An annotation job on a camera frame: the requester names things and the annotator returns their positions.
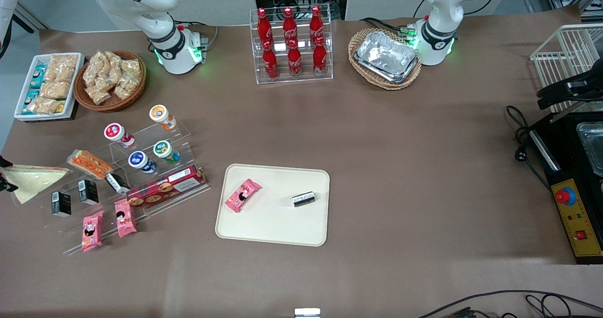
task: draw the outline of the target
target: emergency stop button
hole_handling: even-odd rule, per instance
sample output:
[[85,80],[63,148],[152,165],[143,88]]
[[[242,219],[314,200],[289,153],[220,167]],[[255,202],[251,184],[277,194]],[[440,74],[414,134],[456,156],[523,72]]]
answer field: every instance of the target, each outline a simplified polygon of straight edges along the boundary
[[564,187],[555,193],[555,199],[561,204],[571,206],[576,203],[576,193],[571,188]]

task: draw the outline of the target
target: floor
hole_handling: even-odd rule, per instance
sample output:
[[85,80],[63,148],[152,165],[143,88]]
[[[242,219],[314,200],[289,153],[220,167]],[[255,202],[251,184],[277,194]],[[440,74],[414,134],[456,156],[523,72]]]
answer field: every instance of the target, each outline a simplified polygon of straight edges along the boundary
[[[20,0],[33,15],[43,20],[50,28],[63,31],[108,31],[116,26],[104,14],[94,0]],[[546,0],[531,0],[534,10],[548,10]],[[523,0],[502,0],[496,8],[496,15],[527,13]],[[15,103],[19,98],[24,76],[31,58],[39,54],[40,44],[37,34],[28,34],[18,26],[13,27],[13,39],[5,56],[0,60],[0,152],[13,123]]]

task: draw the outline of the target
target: foil container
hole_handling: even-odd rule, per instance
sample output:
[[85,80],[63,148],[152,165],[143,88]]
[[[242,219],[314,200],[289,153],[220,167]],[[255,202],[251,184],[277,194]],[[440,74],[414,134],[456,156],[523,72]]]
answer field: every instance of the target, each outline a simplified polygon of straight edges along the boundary
[[377,31],[367,35],[354,53],[354,59],[389,82],[401,84],[418,63],[418,52]]

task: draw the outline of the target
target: yellow panel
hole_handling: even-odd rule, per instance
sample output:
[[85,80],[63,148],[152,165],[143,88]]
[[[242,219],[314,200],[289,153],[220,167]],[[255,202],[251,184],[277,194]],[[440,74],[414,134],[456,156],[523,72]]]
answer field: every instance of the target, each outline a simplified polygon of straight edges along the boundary
[[[576,188],[576,184],[574,183],[573,179],[552,185],[551,189],[553,190],[553,194],[555,194],[564,187],[570,188],[576,194],[576,202],[570,206],[562,204],[555,199],[557,207],[559,208],[559,213],[562,216],[563,224],[565,226],[567,236],[569,237],[573,253],[576,256],[602,255],[601,247],[599,246],[599,242],[597,241],[593,227],[590,224],[590,219],[588,219],[588,215],[586,215],[584,204],[582,204],[582,199],[580,198],[578,189]],[[577,232],[580,231],[583,231],[586,234],[586,239],[578,239]]]

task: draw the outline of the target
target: wicker basket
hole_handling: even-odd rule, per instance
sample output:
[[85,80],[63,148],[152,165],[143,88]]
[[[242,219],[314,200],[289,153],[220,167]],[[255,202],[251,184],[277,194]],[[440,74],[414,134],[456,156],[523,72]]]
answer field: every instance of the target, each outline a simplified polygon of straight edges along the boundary
[[140,97],[142,91],[145,89],[145,81],[147,79],[147,67],[145,62],[134,53],[127,52],[125,50],[114,50],[117,56],[124,60],[133,60],[138,59],[140,62],[140,70],[142,71],[142,77],[140,78],[140,85],[132,92],[126,100],[120,99],[115,93],[113,93],[114,88],[110,89],[109,93],[111,98],[103,101],[100,105],[96,105],[92,99],[88,96],[86,92],[86,83],[84,82],[84,72],[88,67],[89,62],[84,64],[84,67],[81,68],[79,73],[77,73],[77,77],[75,78],[75,86],[73,87],[73,96],[80,103],[80,105],[88,108],[89,110],[97,111],[97,112],[116,112],[119,110],[123,110],[127,108],[131,104]]
[[404,82],[402,82],[402,84],[394,84],[392,82],[387,81],[385,78],[381,77],[377,73],[371,71],[370,69],[364,67],[363,65],[360,65],[354,59],[354,52],[356,52],[356,50],[360,47],[360,45],[362,44],[364,39],[366,39],[367,35],[371,32],[376,32],[376,31],[385,32],[385,34],[389,35],[392,39],[402,42],[402,39],[398,35],[395,35],[394,33],[390,32],[390,31],[379,30],[379,28],[367,28],[366,30],[359,31],[358,33],[356,33],[356,35],[354,35],[351,38],[350,43],[347,45],[348,59],[349,59],[351,65],[356,69],[356,71],[358,71],[358,73],[360,73],[360,75],[362,75],[362,77],[364,77],[371,84],[373,84],[375,86],[379,86],[380,88],[383,88],[386,90],[403,89],[406,86],[410,85],[411,82],[413,82],[413,80],[416,79],[416,76],[418,76],[418,73],[421,71],[421,59],[420,58],[419,58],[418,63],[416,63],[413,70],[408,74],[407,78],[404,80]]

